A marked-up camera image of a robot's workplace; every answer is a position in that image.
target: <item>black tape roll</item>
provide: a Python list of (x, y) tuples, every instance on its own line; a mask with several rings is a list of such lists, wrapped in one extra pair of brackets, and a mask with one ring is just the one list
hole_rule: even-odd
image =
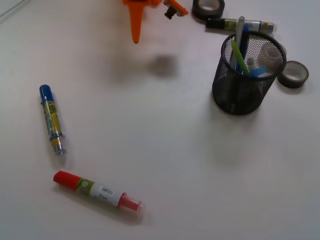
[(309, 77), (305, 65), (298, 61), (287, 61), (284, 70), (278, 75), (278, 81), (290, 89), (300, 88)]
[(192, 3), (192, 13), (201, 20), (219, 19), (224, 9), (224, 0), (193, 0)]

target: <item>orange object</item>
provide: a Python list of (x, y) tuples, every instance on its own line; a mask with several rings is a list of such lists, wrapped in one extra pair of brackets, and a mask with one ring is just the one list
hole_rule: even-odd
[[(162, 0), (122, 0), (124, 5), (129, 8), (131, 21), (132, 40), (135, 44), (139, 42), (141, 33), (142, 16), (146, 6), (157, 7)], [(175, 0), (164, 0), (164, 4), (169, 8), (174, 8), (178, 16), (185, 16), (188, 11)]]

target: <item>green pen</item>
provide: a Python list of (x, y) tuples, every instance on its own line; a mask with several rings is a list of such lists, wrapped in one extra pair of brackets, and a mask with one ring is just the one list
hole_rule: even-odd
[(233, 50), (233, 53), (235, 55), (236, 61), (240, 65), (240, 68), (242, 69), (242, 71), (243, 71), (243, 73), (245, 75), (248, 75), (249, 74), (249, 70), (248, 70), (248, 68), (246, 66), (244, 58), (242, 57), (242, 54), (240, 52), (239, 47), (237, 46), (235, 40), (233, 40), (233, 39), (231, 40), (231, 46), (232, 46), (232, 50)]

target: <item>blue cap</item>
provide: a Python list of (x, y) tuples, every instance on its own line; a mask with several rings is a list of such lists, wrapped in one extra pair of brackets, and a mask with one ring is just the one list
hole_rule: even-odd
[(41, 85), (39, 90), (40, 90), (42, 104), (45, 103), (45, 100), (54, 101), (54, 97), (52, 96), (51, 88), (48, 85)]
[(249, 25), (248, 25), (248, 24), (245, 24), (245, 25), (244, 25), (243, 31), (244, 31), (244, 32), (249, 32)]

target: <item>pen holder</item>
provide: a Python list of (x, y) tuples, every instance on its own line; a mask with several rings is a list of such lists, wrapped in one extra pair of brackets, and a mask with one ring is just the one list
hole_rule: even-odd
[(247, 40), (245, 49), (240, 49), (245, 64), (248, 58), (253, 58), (256, 67), (265, 67), (266, 71), (259, 77), (250, 77), (233, 69), (230, 66), (233, 54), (231, 40), (235, 39), (235, 34), (226, 38), (212, 84), (212, 94), (216, 104), (233, 115), (246, 115), (256, 110), (287, 62), (284, 49), (272, 37), (255, 31), (249, 31), (242, 37)]

